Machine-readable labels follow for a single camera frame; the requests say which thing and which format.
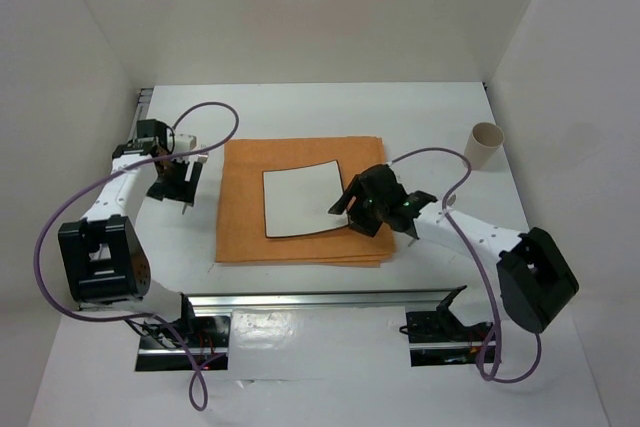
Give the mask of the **square white plate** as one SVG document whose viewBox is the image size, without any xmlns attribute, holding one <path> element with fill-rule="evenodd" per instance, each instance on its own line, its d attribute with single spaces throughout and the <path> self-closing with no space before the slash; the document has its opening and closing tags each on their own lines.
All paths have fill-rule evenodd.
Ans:
<svg viewBox="0 0 640 427">
<path fill-rule="evenodd" d="M 337 160 L 262 174 L 266 237 L 300 237 L 348 225 L 347 216 L 330 214 L 344 193 Z"/>
</svg>

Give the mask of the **orange cloth placemat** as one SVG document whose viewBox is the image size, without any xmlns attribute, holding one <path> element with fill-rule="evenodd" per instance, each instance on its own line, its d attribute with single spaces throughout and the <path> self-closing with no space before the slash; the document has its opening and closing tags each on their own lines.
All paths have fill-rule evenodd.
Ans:
<svg viewBox="0 0 640 427">
<path fill-rule="evenodd" d="M 336 161 L 347 186 L 354 175 L 386 161 L 373 136 L 237 139 L 224 147 L 216 223 L 219 263 L 320 263 L 379 266 L 396 252 L 390 228 L 375 237 L 349 228 L 290 239 L 265 233 L 263 173 Z"/>
</svg>

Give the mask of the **beige paper cup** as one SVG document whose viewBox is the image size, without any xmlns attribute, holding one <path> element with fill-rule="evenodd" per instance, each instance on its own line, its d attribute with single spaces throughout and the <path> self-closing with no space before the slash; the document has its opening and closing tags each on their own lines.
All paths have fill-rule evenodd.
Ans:
<svg viewBox="0 0 640 427">
<path fill-rule="evenodd" d="M 464 149 L 464 156 L 473 170 L 480 170 L 503 143 L 504 132 L 499 126 L 489 122 L 481 122 L 471 129 Z"/>
</svg>

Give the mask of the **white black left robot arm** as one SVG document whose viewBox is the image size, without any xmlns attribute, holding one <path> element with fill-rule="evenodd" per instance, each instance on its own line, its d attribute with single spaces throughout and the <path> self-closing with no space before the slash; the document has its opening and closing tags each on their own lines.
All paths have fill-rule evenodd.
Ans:
<svg viewBox="0 0 640 427">
<path fill-rule="evenodd" d="M 134 137 L 112 153 L 118 176 L 104 185 L 92 207 L 58 230 L 58 242 L 72 298 L 79 304 L 120 304 L 154 312 L 165 320 L 163 335 L 186 346 L 198 334 L 188 298 L 152 280 L 150 261 L 134 226 L 145 198 L 193 206 L 202 165 L 187 153 L 197 138 L 177 134 L 158 120 L 142 120 Z"/>
</svg>

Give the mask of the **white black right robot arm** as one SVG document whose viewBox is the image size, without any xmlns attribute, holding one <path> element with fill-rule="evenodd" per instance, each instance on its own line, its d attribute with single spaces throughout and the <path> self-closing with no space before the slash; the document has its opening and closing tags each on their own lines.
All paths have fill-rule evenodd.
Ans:
<svg viewBox="0 0 640 427">
<path fill-rule="evenodd" d="M 425 291 L 452 301 L 436 326 L 457 339 L 502 319 L 539 334 L 578 290 L 544 230 L 503 228 L 408 191 L 385 163 L 347 173 L 334 159 L 229 162 L 203 215 L 210 228 L 186 233 L 166 272 L 190 294 Z"/>
</svg>

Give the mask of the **aluminium left side rail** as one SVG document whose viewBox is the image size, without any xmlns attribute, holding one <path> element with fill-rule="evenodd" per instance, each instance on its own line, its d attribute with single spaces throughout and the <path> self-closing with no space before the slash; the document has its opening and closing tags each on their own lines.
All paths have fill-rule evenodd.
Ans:
<svg viewBox="0 0 640 427">
<path fill-rule="evenodd" d="M 146 112 L 149 109 L 153 91 L 153 88 L 143 88 L 138 93 L 134 116 L 128 134 L 129 140 L 134 138 L 137 122 L 145 117 Z"/>
</svg>

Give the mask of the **aluminium table edge rail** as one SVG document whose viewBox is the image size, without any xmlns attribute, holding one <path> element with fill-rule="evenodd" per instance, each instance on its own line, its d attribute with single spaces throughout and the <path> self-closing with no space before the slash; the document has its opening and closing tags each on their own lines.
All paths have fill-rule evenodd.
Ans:
<svg viewBox="0 0 640 427">
<path fill-rule="evenodd" d="M 455 289 L 413 289 L 386 291 L 300 292 L 285 294 L 192 295 L 189 301 L 197 315 L 231 312 L 237 309 L 276 310 L 314 308 L 358 308 L 437 306 Z"/>
</svg>

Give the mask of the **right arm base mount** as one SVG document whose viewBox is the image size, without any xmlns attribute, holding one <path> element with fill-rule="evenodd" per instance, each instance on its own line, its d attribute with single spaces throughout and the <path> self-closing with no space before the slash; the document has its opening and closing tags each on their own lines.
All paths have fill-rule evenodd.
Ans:
<svg viewBox="0 0 640 427">
<path fill-rule="evenodd" d="M 412 367 L 471 365 L 492 326 L 491 322 L 465 326 L 444 311 L 412 311 L 398 332 L 409 342 Z"/>
</svg>

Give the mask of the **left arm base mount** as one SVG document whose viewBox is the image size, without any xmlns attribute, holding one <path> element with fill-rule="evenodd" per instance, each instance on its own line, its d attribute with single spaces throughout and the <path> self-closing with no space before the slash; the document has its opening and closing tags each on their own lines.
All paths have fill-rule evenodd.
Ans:
<svg viewBox="0 0 640 427">
<path fill-rule="evenodd" d="M 182 344 L 164 325 L 132 321 L 140 335 L 135 371 L 172 372 L 192 369 Z M 231 317 L 229 314 L 192 317 L 173 323 L 195 363 L 204 370 L 225 371 L 229 363 Z"/>
</svg>

